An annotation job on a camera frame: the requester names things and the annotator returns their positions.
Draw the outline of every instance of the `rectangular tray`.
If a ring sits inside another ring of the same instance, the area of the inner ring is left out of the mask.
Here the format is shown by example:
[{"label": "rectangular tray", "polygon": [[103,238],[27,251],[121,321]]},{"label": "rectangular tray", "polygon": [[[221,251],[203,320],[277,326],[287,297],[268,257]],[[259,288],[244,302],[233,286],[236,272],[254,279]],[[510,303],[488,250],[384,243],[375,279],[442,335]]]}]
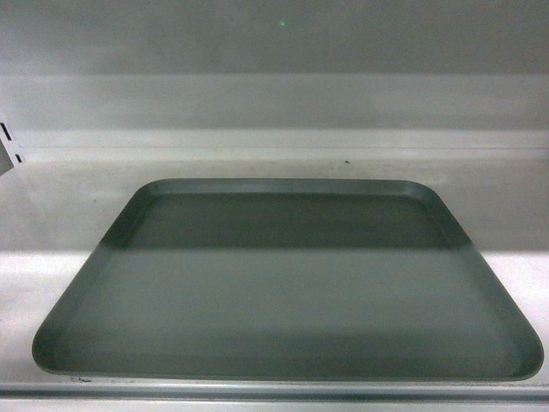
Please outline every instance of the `rectangular tray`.
[{"label": "rectangular tray", "polygon": [[51,373],[519,380],[540,340],[440,198],[406,181],[143,186],[33,342]]}]

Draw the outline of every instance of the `gray tray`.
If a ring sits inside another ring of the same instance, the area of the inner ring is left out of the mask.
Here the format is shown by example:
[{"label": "gray tray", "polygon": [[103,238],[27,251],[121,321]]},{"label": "gray tray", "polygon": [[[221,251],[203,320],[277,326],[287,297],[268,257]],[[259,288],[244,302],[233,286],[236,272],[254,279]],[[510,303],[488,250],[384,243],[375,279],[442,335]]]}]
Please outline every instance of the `gray tray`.
[{"label": "gray tray", "polygon": [[405,181],[142,187],[39,328],[48,372],[518,380],[540,340],[440,198]]}]

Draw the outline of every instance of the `metal bracket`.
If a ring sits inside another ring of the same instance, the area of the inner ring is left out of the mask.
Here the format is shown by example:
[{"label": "metal bracket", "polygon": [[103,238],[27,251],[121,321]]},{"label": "metal bracket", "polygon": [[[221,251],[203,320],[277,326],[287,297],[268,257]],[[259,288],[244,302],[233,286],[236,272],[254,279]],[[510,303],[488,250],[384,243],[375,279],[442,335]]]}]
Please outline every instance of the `metal bracket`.
[{"label": "metal bracket", "polygon": [[8,126],[4,122],[0,122],[0,142],[11,160],[13,166],[17,166],[25,159],[21,154],[21,148],[13,138],[13,134],[9,131]]}]

